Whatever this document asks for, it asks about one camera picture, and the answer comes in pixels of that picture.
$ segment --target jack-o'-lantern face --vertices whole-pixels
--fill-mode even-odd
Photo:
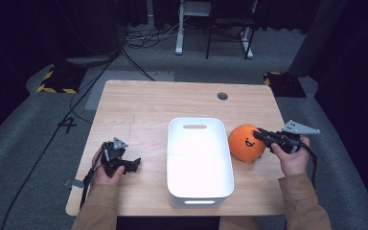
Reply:
[[[253,136],[254,130],[259,131],[252,125],[237,126],[228,137],[231,154],[246,163],[254,162],[265,151],[265,143]]]

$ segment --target yellow and black tape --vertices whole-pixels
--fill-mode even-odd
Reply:
[[[282,75],[282,73],[279,72],[268,72],[263,75],[264,84],[270,87],[270,78],[269,75]]]
[[[79,86],[84,76],[84,72],[81,72],[81,78],[78,78],[76,82],[72,82],[70,77],[64,71],[56,71],[52,68],[44,77],[42,83],[37,88],[37,92],[48,92],[48,93],[79,93]]]

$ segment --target sleeve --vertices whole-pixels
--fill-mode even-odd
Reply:
[[[77,214],[72,230],[116,229],[118,187],[96,185]]]
[[[279,179],[283,193],[287,230],[331,229],[327,212],[318,204],[318,196],[306,173]]]

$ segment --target cord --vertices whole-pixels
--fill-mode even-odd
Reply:
[[[127,60],[129,61],[129,63],[131,65],[133,65],[137,71],[139,71],[140,74],[142,74],[143,76],[145,76],[146,78],[148,78],[150,81],[156,81],[154,78],[152,78],[144,69],[142,69],[142,67],[140,67],[125,51],[125,49],[122,49],[122,56],[124,56],[125,58],[127,58]]]
[[[81,38],[81,36],[77,33],[77,31],[74,29],[74,26],[73,24],[71,23],[70,19],[68,18],[67,14],[65,13],[64,9],[62,8],[62,6],[59,4],[58,0],[55,0],[56,1],[56,4],[59,8],[59,10],[61,11],[62,15],[64,16],[65,20],[67,21],[67,24],[70,26],[71,30],[73,31],[74,35],[77,37],[78,41],[83,45],[83,47],[94,53],[94,54],[97,54],[97,55],[108,55],[109,53],[103,53],[103,52],[98,52],[94,49],[91,49]],[[114,49],[114,51],[110,52],[111,54],[112,53],[116,53],[119,51],[119,48],[116,48]]]
[[[88,186],[91,183],[91,179],[94,176],[94,173],[97,169],[95,169],[95,166],[97,165],[98,161],[100,160],[101,156],[104,154],[104,144],[101,146],[101,152],[97,155],[97,158],[95,159],[95,162],[93,162],[91,169],[89,169],[88,174],[83,179],[83,190],[82,190],[82,196],[81,196],[81,202],[80,202],[80,209],[82,208],[82,205],[85,203],[86,195],[88,193]]]
[[[310,159],[311,159],[311,162],[312,162],[311,183],[312,183],[312,186],[313,186],[314,190],[317,191],[316,190],[316,186],[315,186],[315,176],[316,176],[316,166],[317,166],[317,159],[318,159],[318,157],[310,149],[310,147],[307,146],[306,144],[300,142],[299,145],[300,145],[300,147],[306,149],[309,152],[309,154],[310,154]]]
[[[64,116],[64,118],[61,120],[61,124],[67,120],[68,116],[73,112],[73,110],[76,108],[76,106],[82,101],[82,99],[86,96],[86,94],[89,92],[89,90],[92,88],[92,86],[95,84],[95,82],[101,77],[101,75],[104,73],[104,71],[107,69],[107,67],[113,62],[113,60],[116,57],[114,57],[111,61],[109,61],[107,63],[107,65],[101,70],[99,76],[97,76],[94,80],[94,82],[92,83],[92,85],[89,87],[89,89],[82,95],[82,97],[77,101],[76,104],[74,104],[74,106],[68,111],[68,113]],[[20,193],[22,192],[23,188],[25,187],[26,183],[28,182],[29,178],[31,177],[32,173],[35,171],[35,168],[37,166],[37,164],[40,162],[41,158],[43,157],[43,155],[46,153],[47,148],[50,147],[50,145],[52,144],[54,138],[56,137],[59,129],[61,128],[61,126],[57,126],[56,130],[54,131],[54,133],[52,134],[49,142],[47,143],[47,145],[44,147],[44,150],[42,153],[40,153],[40,155],[38,156],[38,158],[36,159],[36,161],[34,162],[32,168],[30,169],[29,173],[27,174],[26,178],[24,179],[23,183],[21,184],[21,186],[19,187],[19,189],[16,192],[16,195],[14,196],[13,200],[11,201],[11,204],[5,214],[4,219],[2,220],[2,224],[1,224],[1,230],[3,230],[5,228],[5,224],[8,220],[9,214],[12,210],[12,207],[14,205],[14,203],[16,202],[17,198],[19,197]]]

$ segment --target table leg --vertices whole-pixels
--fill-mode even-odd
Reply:
[[[243,31],[241,32],[241,40],[242,40],[242,45],[243,45],[243,49],[245,52],[247,52],[247,58],[253,58],[253,53],[252,53],[252,49],[249,49],[249,51],[247,51],[247,45],[248,45],[248,36],[249,35],[249,28],[246,27],[243,29]]]
[[[178,35],[177,35],[177,44],[175,46],[175,54],[182,55],[183,54],[183,40],[184,40],[184,1],[180,2],[180,15],[179,15],[179,26],[178,26]]]

